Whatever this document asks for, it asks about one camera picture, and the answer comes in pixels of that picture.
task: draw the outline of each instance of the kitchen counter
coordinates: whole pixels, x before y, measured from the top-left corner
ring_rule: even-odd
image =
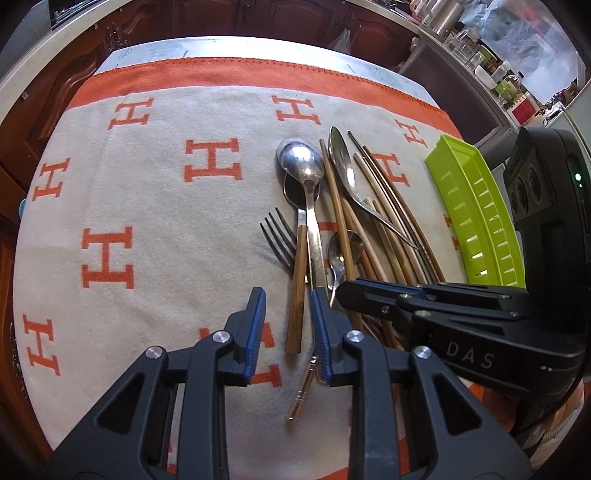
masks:
[[[23,95],[26,86],[66,45],[92,25],[97,28],[97,22],[130,1],[102,0],[94,3],[40,40],[0,82],[0,122],[4,120],[11,106]],[[490,141],[495,136],[506,136],[507,133],[514,133],[517,130],[511,117],[497,104],[490,91],[453,57],[432,32],[408,15],[388,9],[371,0],[347,1],[404,27],[420,38],[419,46],[400,73],[427,88],[440,107],[450,114],[454,122],[460,124],[458,128],[466,141],[475,144],[480,140]],[[449,90],[449,93],[445,95],[440,93],[438,98],[437,89]],[[478,108],[473,108],[466,115],[464,112],[454,113],[458,104],[468,101]],[[479,118],[480,123],[474,122],[474,118]],[[461,128],[462,121],[466,125],[467,135]],[[478,124],[479,129],[472,132],[470,130],[472,125]]]

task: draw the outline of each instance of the wooden chopstick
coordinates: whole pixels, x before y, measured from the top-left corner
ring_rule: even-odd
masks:
[[[390,221],[392,222],[392,224],[394,225],[394,227],[396,227],[400,232],[405,233],[404,229],[402,228],[402,225],[400,223],[400,220],[398,219],[398,216],[394,212],[394,209],[391,207],[390,202],[389,202],[388,198],[386,197],[386,194],[384,193],[384,190],[382,189],[382,187],[380,186],[380,184],[378,182],[378,179],[376,178],[376,176],[374,175],[372,170],[369,168],[367,163],[365,163],[365,160],[363,159],[361,154],[358,152],[355,152],[353,154],[353,158],[355,159],[355,161],[357,162],[357,165],[359,166],[359,168],[362,170],[363,174],[367,178],[369,184],[372,186],[374,192],[379,197],[380,202],[382,203],[382,205],[384,206],[384,209],[386,211],[386,215],[384,215],[384,211],[382,209],[378,210],[378,212],[381,213],[382,215],[386,216],[387,218],[389,218]],[[400,263],[400,266],[401,266],[401,272],[400,271],[396,272],[396,276],[398,277],[398,281],[403,281],[406,284],[410,284],[410,285],[414,285],[415,283],[418,283],[418,279],[419,278],[423,279],[424,276],[422,275],[422,270],[418,264],[418,259],[416,257],[416,254],[414,253],[414,249],[412,249],[410,247],[404,248],[401,240],[398,238],[398,236],[396,234],[392,233],[392,235],[389,235],[389,231],[385,232],[385,234],[390,239],[390,244],[392,245],[394,252],[395,252],[395,256],[398,258],[398,262]]]
[[[435,257],[435,254],[433,253],[433,250],[431,249],[431,245],[429,245],[429,242],[427,241],[427,238],[423,234],[423,230],[421,229],[421,226],[418,224],[417,219],[414,217],[411,209],[408,207],[408,205],[407,205],[406,201],[404,200],[404,198],[402,197],[402,195],[400,195],[400,192],[396,188],[396,185],[394,185],[394,183],[386,175],[386,172],[385,172],[383,166],[381,166],[380,163],[375,159],[374,155],[370,152],[370,150],[367,148],[367,146],[364,145],[363,150],[365,150],[365,153],[367,154],[367,156],[371,159],[374,166],[380,172],[383,181],[387,182],[389,184],[389,186],[392,190],[392,193],[394,194],[395,198],[398,200],[398,203],[400,204],[400,206],[404,210],[408,220],[411,222],[417,236],[419,237],[423,247],[425,248],[428,259],[430,260],[431,266],[433,267],[433,270],[434,270],[434,273],[436,276],[436,280],[439,282],[445,282],[445,276],[443,275],[443,271],[441,270],[441,267],[439,266],[439,262],[437,262],[437,258]]]
[[[359,234],[359,236],[361,237],[361,239],[363,240],[363,244],[365,246],[365,252],[367,252],[367,257],[369,259],[369,262],[371,264],[371,268],[373,269],[373,274],[374,274],[374,276],[372,278],[370,278],[370,277],[368,277],[368,271],[364,269],[366,277],[368,277],[370,280],[379,280],[379,281],[387,282],[388,279],[386,277],[386,273],[384,272],[384,269],[382,268],[382,266],[379,264],[378,256],[375,254],[375,250],[372,247],[371,243],[369,242],[369,238],[366,235],[365,230],[363,229],[363,227],[361,227],[361,223],[359,223],[359,219],[355,215],[355,212],[353,211],[353,207],[349,204],[349,202],[347,202],[346,199],[344,199],[342,197],[341,197],[341,205],[343,207],[343,213],[345,215],[345,220],[347,221],[347,225],[349,226],[349,228],[351,230],[356,230],[357,233]],[[389,346],[390,348],[396,348],[398,350],[404,350],[404,347],[402,346],[402,344],[398,341],[398,339],[394,335],[394,328],[392,327],[392,324],[389,321],[384,320],[384,319],[380,319],[379,323],[380,323],[380,326],[382,327],[382,331],[384,333],[384,339],[385,339],[386,346]]]
[[[345,215],[345,219],[347,220],[347,225],[349,225],[349,228],[351,228],[351,230],[356,231],[361,237],[361,240],[363,240],[363,245],[365,247],[365,251],[367,252],[369,262],[371,263],[371,266],[374,269],[378,280],[388,281],[384,269],[379,264],[378,256],[375,254],[375,250],[369,242],[369,238],[365,233],[365,230],[361,226],[361,223],[359,223],[359,219],[353,211],[353,207],[349,204],[349,202],[346,199],[342,197],[341,205],[343,206],[343,214]]]
[[[377,280],[378,277],[375,275],[374,268],[371,266],[371,262],[369,261],[368,254],[365,250],[361,252],[361,257],[359,259],[359,263],[361,263],[361,268],[363,269],[363,273],[365,278],[370,280]]]
[[[364,199],[364,200],[365,200],[365,203],[373,206],[374,210],[379,212],[378,202],[376,202],[375,200],[371,200],[371,199]],[[390,266],[392,267],[392,272],[394,273],[394,281],[396,283],[404,283],[404,281],[405,281],[404,273],[402,271],[402,267],[400,266],[400,262],[398,261],[398,256],[396,255],[396,252],[394,251],[394,246],[392,245],[392,242],[390,241],[390,237],[386,233],[386,227],[384,225],[382,225],[380,222],[378,222],[377,220],[374,220],[374,224],[375,224],[376,229],[378,231],[379,238],[382,241],[382,244],[384,245],[384,250],[386,252],[386,256],[388,257],[388,261],[390,263]]]
[[[340,204],[339,188],[336,184],[335,173],[333,171],[333,167],[329,158],[329,152],[326,148],[326,143],[324,143],[324,140],[320,140],[320,150],[322,151],[324,170],[329,184],[330,198],[332,199],[333,210],[335,211],[335,218],[339,232],[340,250],[343,254],[343,260],[345,262],[345,278],[347,280],[355,280],[355,264],[353,263],[353,255],[351,254],[351,245],[349,243],[349,234],[347,233],[347,225],[345,224],[345,217]],[[361,319],[360,313],[351,312],[350,318],[354,329],[363,329],[363,321]]]

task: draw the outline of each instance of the orange border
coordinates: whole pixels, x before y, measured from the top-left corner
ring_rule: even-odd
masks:
[[[232,85],[297,90],[379,106],[461,138],[445,112],[392,87],[332,70],[274,60],[187,58],[108,70],[87,80],[68,109],[130,93]]]

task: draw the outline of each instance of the metal spoon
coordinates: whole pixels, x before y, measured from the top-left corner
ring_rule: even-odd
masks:
[[[363,240],[361,240],[359,234],[353,230],[347,230],[347,235],[351,245],[351,257],[353,259],[353,263],[356,264],[359,261],[359,257],[361,257],[361,253],[363,253]],[[335,302],[336,289],[338,288],[341,280],[343,279],[343,275],[345,274],[345,259],[343,259],[343,254],[341,252],[338,232],[336,232],[330,239],[329,262],[334,278],[333,290],[332,294],[330,295],[330,306],[332,307],[333,303]]]
[[[345,187],[347,194],[349,197],[359,205],[363,210],[365,210],[368,214],[373,216],[375,219],[380,221],[387,227],[389,230],[392,230],[396,235],[398,235],[402,241],[404,241],[409,246],[418,249],[418,247],[412,243],[406,235],[399,232],[394,225],[392,225],[383,215],[380,215],[378,212],[374,211],[370,208],[359,196],[357,193],[357,186],[355,184],[355,173],[353,172],[353,167],[351,164],[351,157],[349,156],[349,150],[347,150],[347,145],[345,144],[345,140],[343,139],[343,135],[340,134],[340,131],[336,127],[331,127],[330,129],[330,137],[329,137],[329,154],[330,158],[334,162],[335,169],[337,174],[339,175],[340,181]]]
[[[283,180],[283,195],[289,203],[297,209],[297,225],[306,224],[306,194],[299,181],[289,174],[285,174]],[[314,190],[314,202],[318,200],[320,195],[320,185],[317,185]]]
[[[320,154],[299,138],[287,138],[277,147],[279,165],[300,182],[306,196],[306,224],[308,226],[308,259],[310,287],[327,290],[326,273],[322,257],[320,230],[314,212],[314,190],[324,176]]]

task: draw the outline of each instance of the black cable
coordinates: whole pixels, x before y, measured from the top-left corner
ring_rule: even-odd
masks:
[[[589,349],[589,342],[591,342],[591,328],[588,327],[587,328],[587,348],[585,349],[583,363],[581,364],[581,367],[579,368],[577,376],[574,378],[573,383],[571,384],[569,389],[566,391],[566,393],[560,399],[560,401],[554,407],[552,407],[548,412],[544,413],[539,419],[537,419],[536,421],[533,421],[529,425],[523,427],[518,432],[513,433],[512,434],[513,438],[518,437],[519,435],[527,432],[528,430],[531,430],[532,428],[537,427],[538,425],[541,425],[542,423],[544,423],[552,415],[554,415],[557,411],[559,411],[562,408],[562,406],[568,401],[568,399],[571,397],[571,395],[574,393],[574,391],[579,386],[579,383],[581,382],[581,380],[584,376],[585,369],[587,368],[587,363],[589,362],[589,354],[591,353],[591,349]]]

